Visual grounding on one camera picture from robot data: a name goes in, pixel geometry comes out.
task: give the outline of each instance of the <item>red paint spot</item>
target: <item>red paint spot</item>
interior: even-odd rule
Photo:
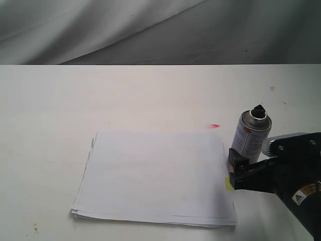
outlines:
[[[211,124],[210,125],[210,128],[217,128],[217,127],[220,127],[220,125],[218,125],[218,124]]]

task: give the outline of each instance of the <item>white cloth backdrop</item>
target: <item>white cloth backdrop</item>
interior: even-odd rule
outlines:
[[[0,64],[59,64],[204,0],[0,0]]]
[[[321,63],[321,1],[200,2],[7,0],[0,64]]]

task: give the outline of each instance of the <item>table surface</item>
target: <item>table surface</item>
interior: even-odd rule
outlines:
[[[321,65],[0,66],[1,240],[312,240],[274,194],[233,191],[236,227],[74,220],[98,130],[217,132],[263,104],[270,136],[321,131]]]

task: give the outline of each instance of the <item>warning label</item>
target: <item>warning label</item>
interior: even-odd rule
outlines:
[[[300,204],[303,202],[303,200],[306,199],[306,197],[307,197],[307,196],[306,196],[303,192],[301,192],[300,190],[298,190],[298,191],[293,195],[292,199],[293,199],[293,201],[294,201],[297,205],[300,205]]]
[[[319,191],[321,192],[321,182],[318,181],[319,185]],[[301,187],[293,196],[292,200],[297,204],[300,205],[307,197],[309,197],[311,194],[314,194],[316,192],[316,186],[314,183],[305,185],[304,187]]]

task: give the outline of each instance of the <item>white paper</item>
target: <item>white paper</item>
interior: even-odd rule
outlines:
[[[99,219],[235,225],[213,132],[97,134],[73,212]]]

